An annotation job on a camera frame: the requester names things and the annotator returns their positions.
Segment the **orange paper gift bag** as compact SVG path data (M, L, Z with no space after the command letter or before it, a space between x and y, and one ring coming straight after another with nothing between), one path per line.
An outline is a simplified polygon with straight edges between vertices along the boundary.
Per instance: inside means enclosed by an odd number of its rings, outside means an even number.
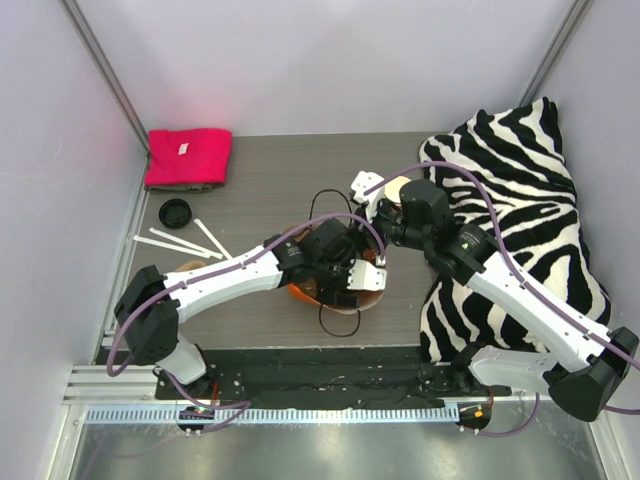
M319 190L311 200L308 218L314 218L316 202L320 196L336 194L345 202L349 213L348 222L330 218L316 222L295 236L303 251L308 252L313 261L314 275L304 281L294 282L287 286L289 295L301 302L317 308L320 328L327 335L346 339L355 336L362 324L362 312L375 306L383 296L383 291L356 291L361 295L363 305L360 308L332 308L319 303L319 284L334 280L347 280L347 273L357 259L364 259L377 266L377 251L374 242L366 237L359 223L355 220L351 201L341 191L334 188ZM332 312L341 315L353 315L355 325L349 331L336 332L328 328L323 314Z

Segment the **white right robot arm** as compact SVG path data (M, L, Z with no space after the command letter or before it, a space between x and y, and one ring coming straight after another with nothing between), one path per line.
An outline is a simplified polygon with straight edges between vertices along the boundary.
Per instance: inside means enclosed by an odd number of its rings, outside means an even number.
M626 377L638 337L611 331L561 301L518 266L499 238L454 219L445 193L426 179L404 183L397 199L378 184L366 191L367 218L388 242L419 250L439 274L487 298L545 346L543 353L480 343L454 361L451 380L465 395L485 385L549 396L569 415L596 420Z

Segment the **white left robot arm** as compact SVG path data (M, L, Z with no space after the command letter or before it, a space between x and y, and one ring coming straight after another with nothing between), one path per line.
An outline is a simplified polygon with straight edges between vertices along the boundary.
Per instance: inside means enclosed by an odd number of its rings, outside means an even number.
M119 331L107 359L115 377L129 365L153 365L190 398L205 397L213 375L200 348L180 333L182 324L228 301L256 292L295 287L316 303L356 313L365 291L384 276L360 230L323 216L277 234L246 253L186 271L137 272L114 309Z

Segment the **brown cardboard cup carrier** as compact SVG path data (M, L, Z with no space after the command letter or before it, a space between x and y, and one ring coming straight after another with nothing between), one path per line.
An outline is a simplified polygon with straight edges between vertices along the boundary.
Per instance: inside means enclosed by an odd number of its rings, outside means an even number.
M175 268L176 273L189 272L193 270L197 270L200 268L205 268L208 266L208 263L202 260L192 260L184 263Z

